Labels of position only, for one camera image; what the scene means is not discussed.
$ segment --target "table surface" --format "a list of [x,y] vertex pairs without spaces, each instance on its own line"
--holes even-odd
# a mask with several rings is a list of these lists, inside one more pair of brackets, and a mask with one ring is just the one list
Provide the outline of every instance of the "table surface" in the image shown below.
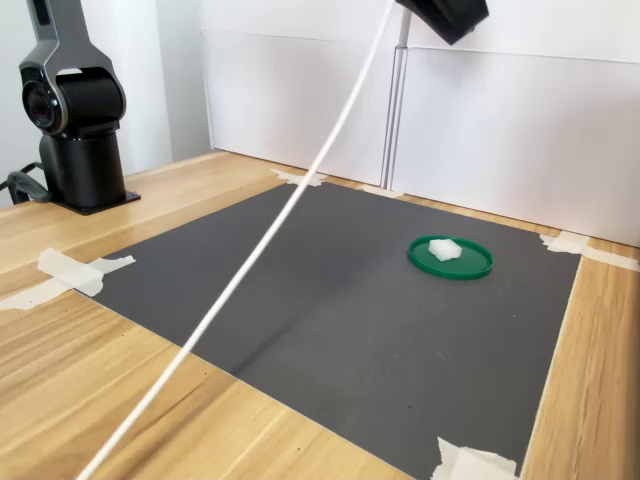
[[[284,183],[274,167],[301,172],[218,152],[127,177],[143,201],[90,217],[34,202],[2,209],[0,298],[48,278],[36,268],[47,247],[89,262]],[[409,195],[398,201],[559,233]],[[640,259],[629,246],[589,245]],[[639,289],[638,273],[582,258],[522,479],[640,478]],[[0,477],[77,475],[177,351],[73,291],[0,312]],[[406,476],[190,356],[96,475],[131,477]]]

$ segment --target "gray mat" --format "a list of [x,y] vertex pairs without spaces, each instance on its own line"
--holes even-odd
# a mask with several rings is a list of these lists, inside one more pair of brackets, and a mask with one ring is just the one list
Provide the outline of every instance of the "gray mat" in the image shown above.
[[[95,299],[184,344],[292,191],[110,255],[136,263]],[[406,250],[430,234],[486,246],[494,271],[423,273]],[[578,262],[534,233],[323,184],[195,353],[414,477],[440,463],[437,437],[521,465]]]

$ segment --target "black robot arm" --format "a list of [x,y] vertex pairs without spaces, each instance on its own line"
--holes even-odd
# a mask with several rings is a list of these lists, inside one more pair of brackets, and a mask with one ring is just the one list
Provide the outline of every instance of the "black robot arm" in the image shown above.
[[22,101],[43,137],[48,195],[10,174],[14,203],[53,201],[87,215],[140,198],[125,191],[116,130],[126,109],[109,57],[90,41],[80,0],[27,0],[38,41],[20,64]]

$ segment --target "tape strip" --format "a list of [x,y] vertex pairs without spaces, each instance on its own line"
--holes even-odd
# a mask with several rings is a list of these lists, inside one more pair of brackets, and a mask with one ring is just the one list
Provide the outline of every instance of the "tape strip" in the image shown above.
[[101,271],[67,257],[53,248],[47,248],[40,254],[38,270],[90,297],[102,290],[104,274]]
[[[283,172],[282,170],[276,170],[272,168],[271,171],[278,175],[278,178],[281,180],[286,180],[288,184],[300,185],[304,175],[294,175],[293,173]],[[327,178],[326,175],[322,175],[321,173],[316,173],[311,181],[309,182],[310,187],[319,187],[322,185],[322,180]]]
[[38,270],[48,273],[53,278],[0,300],[0,310],[11,308],[31,310],[33,307],[53,300],[73,288],[93,297],[102,290],[102,277],[105,274],[126,267],[133,262],[135,259],[129,255],[114,260],[98,258],[85,264],[67,257],[57,250],[47,248],[40,254]]
[[516,462],[495,453],[456,447],[438,438],[442,464],[431,480],[517,480]]
[[589,237],[585,237],[584,235],[578,235],[577,233],[571,232],[560,232],[560,235],[557,237],[540,235],[540,239],[551,252],[580,254],[597,262],[626,268],[628,270],[633,270],[634,272],[640,272],[638,260],[589,247],[587,246]]
[[362,185],[360,187],[360,190],[367,192],[367,193],[373,193],[374,195],[380,195],[382,197],[387,197],[387,198],[398,198],[401,197],[402,195],[404,195],[404,193],[402,192],[392,192],[391,190],[386,190],[384,188],[380,188],[380,187],[374,187],[373,185]]

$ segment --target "green lid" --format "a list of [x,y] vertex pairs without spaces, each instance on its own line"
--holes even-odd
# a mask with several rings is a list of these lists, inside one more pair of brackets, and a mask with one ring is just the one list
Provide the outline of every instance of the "green lid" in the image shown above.
[[[453,240],[462,247],[459,258],[441,262],[429,251],[431,240]],[[409,245],[409,259],[421,270],[438,277],[454,280],[472,280],[489,275],[493,268],[493,255],[482,245],[464,238],[430,235],[416,238]]]

